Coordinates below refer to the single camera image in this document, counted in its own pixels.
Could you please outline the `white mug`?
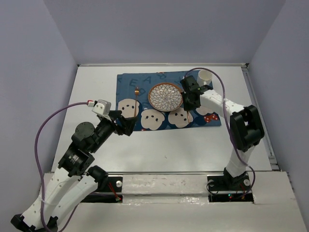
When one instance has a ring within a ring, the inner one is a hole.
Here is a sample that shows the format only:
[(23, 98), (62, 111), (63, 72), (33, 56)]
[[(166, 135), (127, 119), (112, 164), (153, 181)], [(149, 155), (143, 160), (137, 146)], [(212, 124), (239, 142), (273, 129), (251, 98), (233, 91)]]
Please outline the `white mug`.
[(212, 73), (207, 70), (200, 70), (197, 74), (199, 86), (210, 85), (212, 83)]

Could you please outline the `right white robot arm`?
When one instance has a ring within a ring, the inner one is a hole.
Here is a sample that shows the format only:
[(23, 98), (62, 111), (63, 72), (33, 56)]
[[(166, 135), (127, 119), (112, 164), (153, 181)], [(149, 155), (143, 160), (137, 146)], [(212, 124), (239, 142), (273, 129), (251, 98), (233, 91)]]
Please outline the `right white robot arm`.
[(236, 191), (246, 180), (249, 158), (265, 135), (258, 109), (234, 103), (209, 85), (200, 86), (193, 76), (183, 78), (180, 83), (184, 110), (193, 111), (203, 106), (224, 118), (233, 148), (223, 175), (211, 181), (210, 188)]

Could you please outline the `floral patterned plate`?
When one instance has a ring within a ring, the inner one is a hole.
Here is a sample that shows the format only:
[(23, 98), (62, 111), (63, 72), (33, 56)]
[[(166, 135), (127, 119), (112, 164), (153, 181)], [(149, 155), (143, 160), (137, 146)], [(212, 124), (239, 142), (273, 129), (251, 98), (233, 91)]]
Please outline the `floral patterned plate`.
[(174, 111), (183, 103), (182, 90), (172, 83), (160, 83), (149, 90), (148, 101), (158, 111)]

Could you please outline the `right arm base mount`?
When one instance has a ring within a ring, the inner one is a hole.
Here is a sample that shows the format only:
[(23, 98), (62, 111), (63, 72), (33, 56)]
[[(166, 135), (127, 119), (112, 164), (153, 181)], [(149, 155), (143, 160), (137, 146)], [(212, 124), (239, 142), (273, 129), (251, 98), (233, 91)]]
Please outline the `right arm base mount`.
[(249, 177), (245, 175), (236, 183), (225, 182), (223, 175), (207, 177), (206, 190), (210, 203), (254, 202)]

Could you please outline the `copper fork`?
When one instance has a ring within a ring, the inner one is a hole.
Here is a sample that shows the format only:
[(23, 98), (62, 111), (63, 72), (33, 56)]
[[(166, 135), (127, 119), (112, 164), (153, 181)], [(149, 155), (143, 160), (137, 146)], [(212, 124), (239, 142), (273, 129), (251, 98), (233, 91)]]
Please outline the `copper fork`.
[(134, 93), (135, 93), (134, 117), (137, 116), (137, 102), (138, 102), (139, 92), (140, 92), (139, 88), (135, 87), (135, 91), (134, 91)]

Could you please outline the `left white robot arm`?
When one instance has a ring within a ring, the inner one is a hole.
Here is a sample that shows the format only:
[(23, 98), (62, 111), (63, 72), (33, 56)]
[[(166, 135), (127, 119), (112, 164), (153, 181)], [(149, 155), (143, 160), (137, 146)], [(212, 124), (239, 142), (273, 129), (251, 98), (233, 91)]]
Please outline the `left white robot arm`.
[(93, 154), (113, 133), (132, 134), (137, 118), (125, 118), (121, 113), (110, 111), (107, 115), (98, 115), (97, 126), (90, 122), (77, 125), (72, 143), (48, 184), (41, 187), (38, 198), (24, 213), (11, 219), (15, 228), (22, 232), (54, 232), (86, 196), (106, 188), (108, 173), (91, 164), (95, 160)]

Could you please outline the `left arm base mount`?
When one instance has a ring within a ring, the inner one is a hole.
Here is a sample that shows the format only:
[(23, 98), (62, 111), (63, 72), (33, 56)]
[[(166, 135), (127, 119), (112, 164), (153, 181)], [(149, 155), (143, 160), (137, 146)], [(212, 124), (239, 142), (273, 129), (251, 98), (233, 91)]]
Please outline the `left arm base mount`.
[(122, 203), (122, 186), (122, 176), (109, 176), (106, 183), (99, 184), (81, 203)]

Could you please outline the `blue cartoon placemat cloth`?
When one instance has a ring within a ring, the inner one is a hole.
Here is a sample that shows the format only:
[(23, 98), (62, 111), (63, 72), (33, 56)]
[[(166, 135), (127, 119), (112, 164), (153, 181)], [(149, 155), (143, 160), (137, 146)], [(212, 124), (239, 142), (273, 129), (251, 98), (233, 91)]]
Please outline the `blue cartoon placemat cloth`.
[(159, 131), (194, 127), (221, 126), (219, 115), (206, 107), (199, 107), (189, 111), (190, 124), (186, 111), (181, 105), (170, 112), (154, 109), (148, 101), (149, 90), (160, 83), (172, 83), (182, 89), (180, 81), (185, 71), (153, 72), (153, 73), (123, 73), (117, 75), (116, 109), (122, 111), (125, 118), (134, 116), (135, 87), (140, 92), (137, 102), (137, 122), (135, 131)]

